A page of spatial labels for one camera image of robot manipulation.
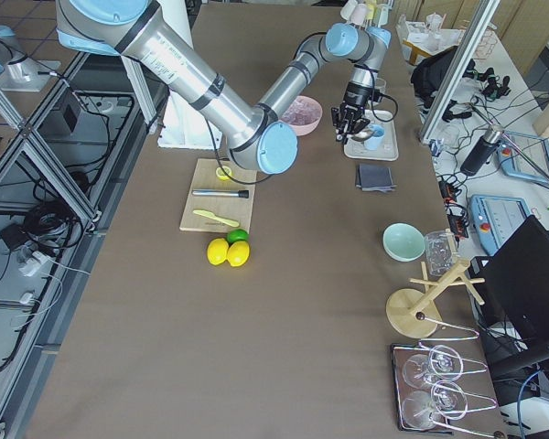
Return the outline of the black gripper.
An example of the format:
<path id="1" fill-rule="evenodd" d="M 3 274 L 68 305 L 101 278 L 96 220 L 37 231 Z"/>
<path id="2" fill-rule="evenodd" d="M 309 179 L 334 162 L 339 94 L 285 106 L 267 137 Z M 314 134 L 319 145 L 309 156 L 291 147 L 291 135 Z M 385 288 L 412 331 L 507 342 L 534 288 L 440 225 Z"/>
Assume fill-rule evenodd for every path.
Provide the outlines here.
<path id="1" fill-rule="evenodd" d="M 344 92 L 343 101 L 340 107 L 332 107 L 331 120 L 335 128 L 336 141 L 342 145 L 346 143 L 344 133 L 344 120 L 358 120 L 347 132 L 347 136 L 360 132 L 366 127 L 370 127 L 371 120 L 363 118 L 365 106 L 368 102 L 380 102 L 383 92 L 379 88 L 360 85 L 350 81 Z"/>

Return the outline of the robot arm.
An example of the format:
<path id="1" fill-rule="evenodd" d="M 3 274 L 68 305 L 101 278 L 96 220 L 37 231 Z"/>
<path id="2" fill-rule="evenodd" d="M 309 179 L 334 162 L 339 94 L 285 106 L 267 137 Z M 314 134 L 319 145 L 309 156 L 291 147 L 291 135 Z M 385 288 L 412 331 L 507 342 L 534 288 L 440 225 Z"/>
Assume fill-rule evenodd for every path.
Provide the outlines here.
<path id="1" fill-rule="evenodd" d="M 139 62 L 222 134 L 236 166 L 266 175 L 295 163 L 299 141 L 281 117 L 334 62 L 351 65 L 326 94 L 335 139 L 345 144 L 367 125 L 391 42 L 388 29 L 337 18 L 312 31 L 307 7 L 204 5 L 190 39 L 157 1 L 58 1 L 55 10 L 62 46 Z"/>

